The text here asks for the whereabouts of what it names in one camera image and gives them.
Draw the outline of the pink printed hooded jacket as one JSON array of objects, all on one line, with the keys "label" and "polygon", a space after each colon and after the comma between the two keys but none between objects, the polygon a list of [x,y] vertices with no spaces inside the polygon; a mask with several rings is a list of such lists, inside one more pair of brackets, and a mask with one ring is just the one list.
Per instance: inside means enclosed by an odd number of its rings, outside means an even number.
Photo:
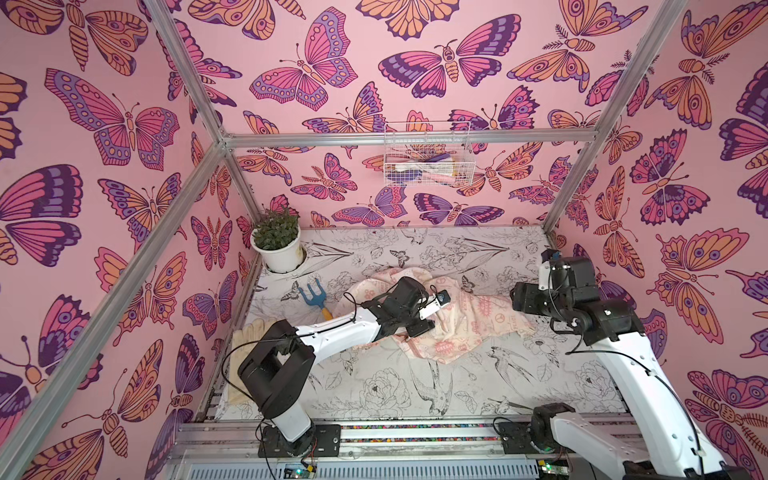
[{"label": "pink printed hooded jacket", "polygon": [[387,269],[352,285],[348,292],[358,302],[371,300],[404,277],[416,279],[426,289],[445,290],[451,298],[447,307],[432,316],[434,329],[416,338],[410,338],[400,329],[387,338],[411,359],[448,364],[489,338],[512,333],[523,338],[535,333],[531,322],[513,309],[509,299],[468,293],[457,280],[448,276],[435,277],[423,268]]}]

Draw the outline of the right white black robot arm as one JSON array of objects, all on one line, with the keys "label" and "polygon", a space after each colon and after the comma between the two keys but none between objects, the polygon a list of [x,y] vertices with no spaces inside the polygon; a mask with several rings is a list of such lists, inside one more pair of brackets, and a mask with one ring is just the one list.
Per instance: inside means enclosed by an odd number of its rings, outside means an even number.
[{"label": "right white black robot arm", "polygon": [[624,300],[603,299],[590,259],[548,249],[538,280],[517,283],[514,310],[549,319],[578,338],[574,354],[593,354],[608,371],[639,427],[644,448],[621,441],[565,403],[534,408],[529,436],[541,452],[566,449],[610,479],[747,479],[694,423],[659,366],[644,325]]}]

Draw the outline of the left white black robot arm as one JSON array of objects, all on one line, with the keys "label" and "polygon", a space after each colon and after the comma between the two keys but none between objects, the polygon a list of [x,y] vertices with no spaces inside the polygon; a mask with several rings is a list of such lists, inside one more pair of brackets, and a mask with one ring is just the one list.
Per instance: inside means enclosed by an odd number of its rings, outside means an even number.
[{"label": "left white black robot arm", "polygon": [[447,291],[402,277],[370,300],[354,300],[350,313],[322,324],[275,322],[260,339],[247,343],[251,350],[238,365],[237,377],[262,417],[298,455],[314,443],[315,424],[299,398],[315,364],[400,330],[419,337],[435,328],[433,316],[450,303]]}]

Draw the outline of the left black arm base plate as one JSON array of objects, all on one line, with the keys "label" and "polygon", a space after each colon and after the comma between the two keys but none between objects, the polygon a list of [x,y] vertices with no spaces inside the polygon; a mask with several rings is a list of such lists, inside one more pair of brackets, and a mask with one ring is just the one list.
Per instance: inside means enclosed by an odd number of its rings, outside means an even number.
[{"label": "left black arm base plate", "polygon": [[259,458],[337,457],[341,446],[339,424],[313,424],[295,441],[284,438],[276,426],[267,425],[261,430]]}]

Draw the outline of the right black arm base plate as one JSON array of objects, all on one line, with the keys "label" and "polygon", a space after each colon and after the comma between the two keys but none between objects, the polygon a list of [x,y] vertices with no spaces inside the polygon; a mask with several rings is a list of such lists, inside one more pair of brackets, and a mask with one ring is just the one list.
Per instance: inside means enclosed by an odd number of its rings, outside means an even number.
[{"label": "right black arm base plate", "polygon": [[528,423],[513,422],[502,418],[501,420],[496,420],[494,422],[493,428],[501,441],[503,453],[506,455],[527,454],[558,456],[569,452],[567,448],[563,448],[561,445],[537,445],[531,436],[531,428]]}]

